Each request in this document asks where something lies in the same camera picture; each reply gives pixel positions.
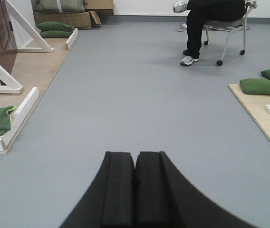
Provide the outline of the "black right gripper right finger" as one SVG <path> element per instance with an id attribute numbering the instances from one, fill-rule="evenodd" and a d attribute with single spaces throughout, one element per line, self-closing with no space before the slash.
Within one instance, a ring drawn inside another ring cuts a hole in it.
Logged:
<path id="1" fill-rule="evenodd" d="M 135 166 L 137 228 L 252 228 L 200 192 L 165 152 L 140 152 Z"/>

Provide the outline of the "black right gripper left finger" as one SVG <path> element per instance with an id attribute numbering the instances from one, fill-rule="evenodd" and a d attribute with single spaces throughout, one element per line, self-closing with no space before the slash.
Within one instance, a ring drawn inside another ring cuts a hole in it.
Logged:
<path id="1" fill-rule="evenodd" d="M 134 174 L 130 153 L 106 152 L 92 183 L 61 227 L 134 227 Z"/>

